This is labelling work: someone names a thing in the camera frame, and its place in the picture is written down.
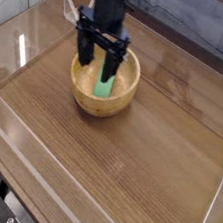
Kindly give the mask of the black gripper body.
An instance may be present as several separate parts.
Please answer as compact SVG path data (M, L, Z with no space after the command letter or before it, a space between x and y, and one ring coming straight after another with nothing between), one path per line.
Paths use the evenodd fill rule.
M94 9L86 6L79 6L79 21L77 32L80 30L89 31L95 40L94 45L100 46L103 50L114 49L122 57L127 52L130 44L130 34L123 25L123 22L110 22L108 27L100 26L94 19Z

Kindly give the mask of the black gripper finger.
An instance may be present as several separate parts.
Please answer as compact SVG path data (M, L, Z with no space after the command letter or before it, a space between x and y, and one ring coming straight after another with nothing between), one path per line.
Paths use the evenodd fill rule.
M121 55L114 49L108 49L105 57L105 64L103 66L101 81L106 83L116 75L119 65L121 64Z
M89 65L94 58L93 35L89 31L80 30L77 34L78 58L81 66Z

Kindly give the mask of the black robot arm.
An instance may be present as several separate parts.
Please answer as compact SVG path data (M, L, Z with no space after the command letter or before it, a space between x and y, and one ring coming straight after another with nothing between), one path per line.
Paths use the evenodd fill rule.
M126 4L126 0L95 0L94 7L78 7L76 29L80 64L85 66L93 61L95 45L105 50L102 83L116 75L128 51L131 38L124 26Z

